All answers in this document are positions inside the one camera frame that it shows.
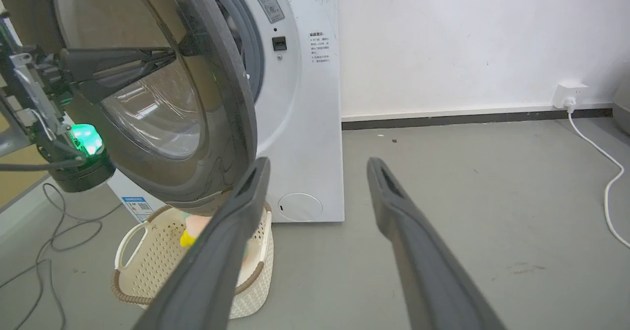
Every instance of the plastic basket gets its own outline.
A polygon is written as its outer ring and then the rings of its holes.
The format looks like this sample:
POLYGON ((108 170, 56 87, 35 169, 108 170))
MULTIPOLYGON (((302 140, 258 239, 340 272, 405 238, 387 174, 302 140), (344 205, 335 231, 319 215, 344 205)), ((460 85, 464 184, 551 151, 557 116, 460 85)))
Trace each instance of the plastic basket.
MULTIPOLYGON (((268 205, 258 229, 248 242, 234 292, 230 319, 246 317, 257 312, 269 294, 274 267, 274 237, 272 214, 268 205)), ((133 227, 120 242, 114 261, 112 292, 126 303, 146 308, 162 284, 180 262, 188 248, 180 246, 185 223, 182 211, 164 206, 146 222, 133 227), (123 255, 131 238, 144 230, 144 236, 128 262, 123 255)))

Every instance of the black baseboard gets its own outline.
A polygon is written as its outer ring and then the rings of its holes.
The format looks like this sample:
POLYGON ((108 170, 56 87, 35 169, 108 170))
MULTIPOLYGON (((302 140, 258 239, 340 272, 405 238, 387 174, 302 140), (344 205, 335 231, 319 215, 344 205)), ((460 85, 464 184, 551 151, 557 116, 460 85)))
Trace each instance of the black baseboard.
MULTIPOLYGON (((587 118, 593 118, 593 117, 612 117, 612 109, 575 110, 573 113, 573 117, 576 119, 587 119, 587 118)), ((393 120, 342 122, 342 130, 369 130, 372 128, 443 126, 445 124, 463 124, 463 123, 560 120, 560 119, 566 119, 566 118, 567 118, 567 112, 564 110, 538 111, 538 112, 533 112, 533 113, 504 113, 504 114, 485 114, 485 115, 420 117, 416 119, 393 119, 393 120)))

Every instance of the white washing machine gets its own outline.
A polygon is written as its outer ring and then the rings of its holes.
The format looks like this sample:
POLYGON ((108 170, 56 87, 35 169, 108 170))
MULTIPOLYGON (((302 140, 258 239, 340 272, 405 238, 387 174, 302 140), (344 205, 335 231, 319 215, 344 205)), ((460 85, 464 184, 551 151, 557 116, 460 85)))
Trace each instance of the white washing machine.
POLYGON ((68 109, 103 136, 119 168, 108 184, 137 220, 165 203, 214 213, 255 156, 271 160, 274 222, 344 220, 337 0, 54 3, 68 48, 177 50, 159 74, 68 109))

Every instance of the green led light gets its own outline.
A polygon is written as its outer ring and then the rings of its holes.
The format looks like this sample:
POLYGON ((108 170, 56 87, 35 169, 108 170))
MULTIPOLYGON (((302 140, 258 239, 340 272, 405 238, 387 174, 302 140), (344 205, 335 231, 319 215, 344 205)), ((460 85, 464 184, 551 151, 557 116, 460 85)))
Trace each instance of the green led light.
POLYGON ((72 134, 74 134, 74 145, 77 150, 82 151, 88 157, 95 153, 103 146, 101 135, 96 132, 96 128, 91 124, 73 124, 72 134))

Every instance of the white power cord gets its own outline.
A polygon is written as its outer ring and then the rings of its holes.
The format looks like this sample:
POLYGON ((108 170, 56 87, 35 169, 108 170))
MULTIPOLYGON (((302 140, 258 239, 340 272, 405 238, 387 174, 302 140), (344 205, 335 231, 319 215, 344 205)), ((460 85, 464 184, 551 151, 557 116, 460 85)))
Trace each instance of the white power cord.
POLYGON ((573 130, 575 130, 575 132, 582 139, 584 139, 585 141, 589 142, 591 144, 591 146, 595 147, 601 154, 603 154, 605 157, 610 159, 610 161, 613 162, 620 169, 619 173, 617 174, 617 176, 612 178, 612 180, 610 180, 610 182, 608 182, 608 185, 606 185, 606 188, 603 190, 603 214, 606 217, 606 224, 608 225, 608 229, 610 230, 612 235, 615 236, 615 238, 617 238, 617 240, 619 240, 619 242, 621 242, 623 245, 625 245, 626 247, 630 248, 630 242, 628 242, 624 238, 622 238, 621 235, 619 235, 619 233, 617 233, 617 231, 615 231, 615 227, 612 226, 612 221, 610 220, 610 209, 608 209, 608 195, 610 195, 610 187, 612 186, 612 184, 615 183, 615 181, 617 181, 617 180, 619 180, 619 178, 621 178, 621 175, 623 175, 624 171, 626 171, 626 170, 624 169, 623 165, 619 164, 619 162, 617 162, 616 159, 614 159, 608 153, 606 153, 605 150, 601 149, 592 140, 588 139, 585 135, 583 135, 580 132, 580 130, 578 130, 578 128, 575 126, 575 123, 573 123, 573 111, 575 110, 575 106, 576 106, 575 98, 574 97, 567 97, 567 99, 565 100, 565 106, 568 108, 567 111, 569 112, 569 123, 571 123, 571 126, 573 126, 573 130))

